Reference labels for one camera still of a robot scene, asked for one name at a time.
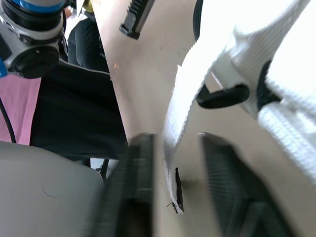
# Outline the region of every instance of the wooden tabletop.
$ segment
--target wooden tabletop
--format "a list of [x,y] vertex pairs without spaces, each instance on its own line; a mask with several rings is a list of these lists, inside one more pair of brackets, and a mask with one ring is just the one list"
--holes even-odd
[[[177,65],[194,43],[195,1],[156,0],[138,40],[119,31],[129,0],[92,0],[92,4],[127,137],[142,132],[159,134]],[[211,76],[207,85],[212,90],[219,88]],[[316,236],[316,189],[269,134],[239,106],[204,110],[197,104],[175,158],[183,185],[184,214],[166,207],[171,201],[161,148],[157,148],[156,236],[220,236],[207,189],[199,132],[210,132],[234,143],[244,161],[271,189],[300,236]]]

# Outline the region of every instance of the white strap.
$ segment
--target white strap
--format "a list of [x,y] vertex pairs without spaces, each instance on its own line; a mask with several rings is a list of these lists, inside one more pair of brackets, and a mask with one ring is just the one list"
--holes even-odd
[[242,1],[205,0],[199,39],[186,55],[182,66],[178,66],[162,132],[166,181],[171,200],[178,213],[182,213],[183,210],[176,198],[174,154],[184,133],[191,106],[211,66],[228,42],[240,6]]
[[271,63],[267,86],[282,98],[258,122],[316,185],[316,0],[311,0]]

